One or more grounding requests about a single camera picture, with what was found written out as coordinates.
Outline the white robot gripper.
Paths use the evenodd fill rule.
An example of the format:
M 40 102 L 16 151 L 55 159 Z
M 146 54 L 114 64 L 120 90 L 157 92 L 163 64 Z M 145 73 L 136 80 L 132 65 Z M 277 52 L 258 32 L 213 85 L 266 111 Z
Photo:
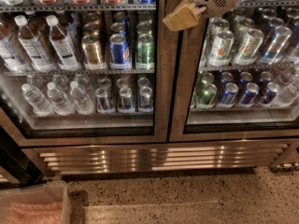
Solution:
M 207 18 L 219 17 L 238 7 L 241 0 L 191 0 L 181 2 L 173 12 L 163 18 L 164 25 L 173 32 L 196 26 L 202 14 Z

